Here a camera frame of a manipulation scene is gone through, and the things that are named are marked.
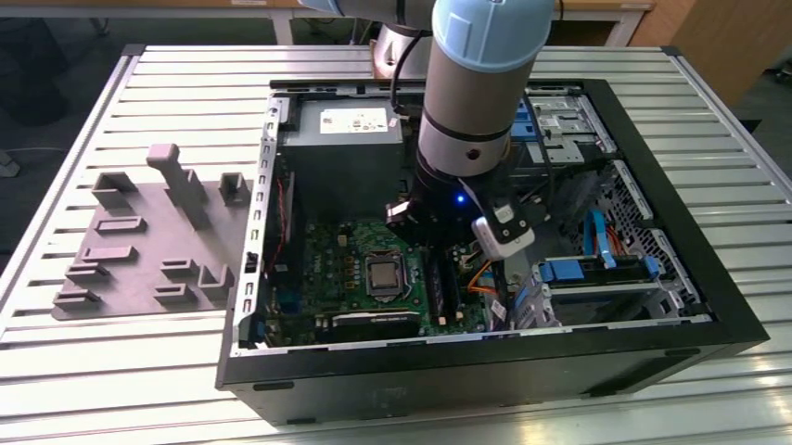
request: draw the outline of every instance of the black cable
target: black cable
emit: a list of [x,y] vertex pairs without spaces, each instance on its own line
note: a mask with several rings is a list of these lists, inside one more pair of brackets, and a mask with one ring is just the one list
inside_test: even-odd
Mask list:
[[[618,156],[611,156],[611,157],[605,156],[601,159],[590,160],[579,165],[567,165],[566,167],[561,168],[555,172],[555,179],[558,180],[558,182],[561,182],[563,179],[570,178],[579,173],[586,173],[586,172],[593,172],[595,170],[599,170],[602,167],[605,167],[607,162],[610,162],[614,159],[618,159]],[[530,190],[530,192],[527,192],[519,198],[519,203],[523,204],[530,199],[530,197],[535,196],[535,194],[539,192],[539,190],[542,190],[547,185],[549,185],[549,178],[546,178],[545,181],[542,181]]]
[[415,46],[420,39],[426,36],[424,32],[418,33],[414,38],[410,40],[407,47],[404,48],[404,52],[400,54],[398,58],[398,62],[395,64],[394,70],[394,77],[391,78],[391,107],[394,108],[395,114],[404,114],[402,111],[402,106],[398,104],[398,97],[396,97],[396,85],[398,85],[398,76],[400,75],[400,71],[404,68],[404,62],[407,61],[407,57],[410,56],[411,51],[414,50]]
[[535,133],[535,142],[539,146],[539,152],[542,153],[542,161],[545,162],[545,168],[547,169],[547,196],[545,197],[545,207],[550,208],[553,199],[555,198],[555,171],[553,169],[553,162],[549,160],[547,147],[545,146],[545,136],[542,135],[542,129],[539,128],[539,122],[535,119],[535,109],[530,104],[529,94],[522,92],[522,100],[525,101],[525,107],[529,111],[530,121],[533,122],[533,132]]
[[358,40],[358,45],[362,45],[363,42],[366,41],[366,36],[368,35],[368,32],[371,31],[372,26],[374,26],[374,21],[368,20],[368,24],[366,25],[364,29],[362,30],[360,40]]
[[490,265],[490,269],[493,271],[493,281],[495,282],[495,292],[497,292],[497,300],[503,305],[506,309],[506,316],[503,323],[506,324],[506,329],[511,328],[511,294],[509,294],[509,282],[506,280],[506,267],[503,266],[503,261],[493,261]]

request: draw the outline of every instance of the metal panel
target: metal panel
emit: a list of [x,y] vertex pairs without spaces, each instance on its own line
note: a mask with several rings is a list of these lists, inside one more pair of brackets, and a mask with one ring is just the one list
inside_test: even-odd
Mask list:
[[756,162],[745,153],[669,153],[654,158],[666,172],[674,170],[712,170],[754,167]]
[[784,194],[773,185],[749,187],[692,188],[678,190],[690,207],[784,202]]
[[[656,48],[550,48],[533,75],[611,83],[766,324],[772,339],[736,358],[706,362],[629,397],[274,429],[212,388],[221,311],[52,319],[61,272],[92,217],[88,187],[97,173],[123,168],[135,180],[159,181],[144,167],[144,153],[164,139],[183,144],[181,160],[199,177],[228,169],[252,172],[270,80],[367,77],[370,61],[360,53],[343,46],[148,46],[117,94],[109,87],[111,105],[99,108],[97,122],[84,132],[89,141],[72,179],[67,184],[64,172],[57,184],[63,196],[59,191],[53,216],[33,222],[25,235],[33,249],[17,254],[0,279],[0,289],[13,288],[0,319],[0,401],[12,401],[0,402],[0,416],[12,416],[0,422],[0,440],[83,445],[264,436],[262,441],[346,444],[786,443],[789,191],[776,185],[784,181],[756,147],[733,137],[738,128],[724,119],[728,110]],[[740,415],[722,414],[724,407]]]
[[677,188],[769,184],[769,178],[758,169],[701,169],[698,171],[666,172],[665,174]]

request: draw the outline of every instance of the blue latch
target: blue latch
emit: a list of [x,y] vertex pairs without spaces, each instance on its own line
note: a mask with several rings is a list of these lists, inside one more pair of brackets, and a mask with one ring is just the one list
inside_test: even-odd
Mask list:
[[[594,236],[591,236],[591,226],[594,226]],[[605,215],[597,209],[590,209],[585,215],[582,224],[582,254],[599,255],[605,262],[605,269],[615,267],[615,260],[610,252],[610,243],[605,231]]]
[[529,108],[525,105],[525,101],[519,100],[519,105],[517,106],[517,117],[514,118],[515,121],[527,121],[529,120]]
[[647,255],[646,257],[643,257],[643,264],[646,265],[646,272],[649,272],[649,278],[657,278],[660,276],[660,262],[657,262],[657,259]]
[[530,119],[530,111],[522,100],[519,101],[519,106],[514,115],[511,140],[515,142],[534,142],[537,140],[535,128],[533,128],[533,120]]
[[582,280],[582,267],[577,260],[555,260],[549,265],[558,281]]
[[545,283],[555,280],[555,274],[553,273],[553,268],[549,265],[549,262],[539,264],[539,277]]

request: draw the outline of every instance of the wooden cabinet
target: wooden cabinet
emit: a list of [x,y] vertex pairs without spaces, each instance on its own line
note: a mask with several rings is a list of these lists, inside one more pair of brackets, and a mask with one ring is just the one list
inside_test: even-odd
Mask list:
[[656,0],[630,41],[677,46],[732,106],[789,44],[790,0]]

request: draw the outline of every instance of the red cable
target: red cable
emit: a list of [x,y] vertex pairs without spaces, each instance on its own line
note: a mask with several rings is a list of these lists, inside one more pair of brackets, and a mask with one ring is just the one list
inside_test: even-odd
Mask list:
[[286,244],[286,210],[283,209],[283,182],[278,179],[278,213],[280,214],[280,242],[278,243],[278,250],[275,250],[275,256],[272,257],[272,261],[270,261],[270,267],[267,268],[267,273],[272,272],[272,268],[275,267],[275,261],[278,260],[278,255],[283,250],[283,245]]

